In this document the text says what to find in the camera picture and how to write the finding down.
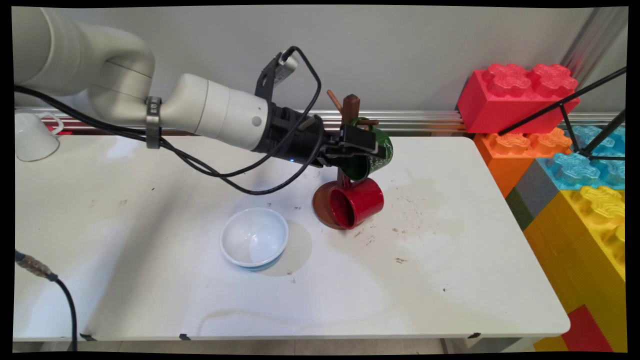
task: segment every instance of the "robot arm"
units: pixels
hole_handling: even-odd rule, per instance
[[[87,89],[106,122],[143,126],[155,61],[125,31],[75,22],[50,8],[12,7],[13,82],[52,95]],[[253,150],[267,123],[265,99],[184,74],[161,106],[163,127]]]
[[[85,100],[103,121],[118,126],[146,124],[155,61],[142,39],[66,19],[50,8],[13,6],[12,31],[14,85],[58,96],[86,90]],[[183,74],[160,106],[159,126],[255,152],[271,153],[278,147],[273,157],[301,164],[321,139],[310,163],[315,167],[340,166],[341,159],[353,156],[384,158],[384,148],[369,131],[346,125],[339,134],[330,135],[317,115],[310,118],[306,112],[271,102],[273,87],[297,66],[293,49],[297,48],[279,53],[262,70],[255,95]],[[320,80],[312,73],[318,82],[315,101]]]

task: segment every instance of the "white bowl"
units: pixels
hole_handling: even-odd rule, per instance
[[[287,246],[289,227],[282,215],[267,208],[242,210],[220,234],[220,249],[231,263],[262,270],[278,261]]]

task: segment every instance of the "metal clamp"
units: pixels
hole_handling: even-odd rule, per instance
[[[160,149],[160,105],[162,99],[157,96],[147,97],[146,139],[148,149]]]

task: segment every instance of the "white robot arm segment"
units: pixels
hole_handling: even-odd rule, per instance
[[[143,126],[155,68],[142,39],[125,31],[75,22],[50,8],[12,7],[13,83],[51,95],[87,89],[102,120]],[[256,148],[268,117],[260,97],[183,75],[161,106],[161,126]]]

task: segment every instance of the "white table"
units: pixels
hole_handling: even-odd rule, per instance
[[[56,272],[78,329],[97,340],[557,336],[570,323],[473,142],[393,138],[372,178],[384,209],[352,231],[319,223],[311,198],[335,168],[245,195],[172,153],[116,136],[62,136],[44,160],[15,160],[15,242]],[[227,172],[261,154],[195,136],[174,146]],[[254,189],[298,164],[236,178]],[[249,272],[219,250],[222,225],[255,206],[290,227],[279,262]],[[62,291],[15,271],[14,341],[67,340]]]

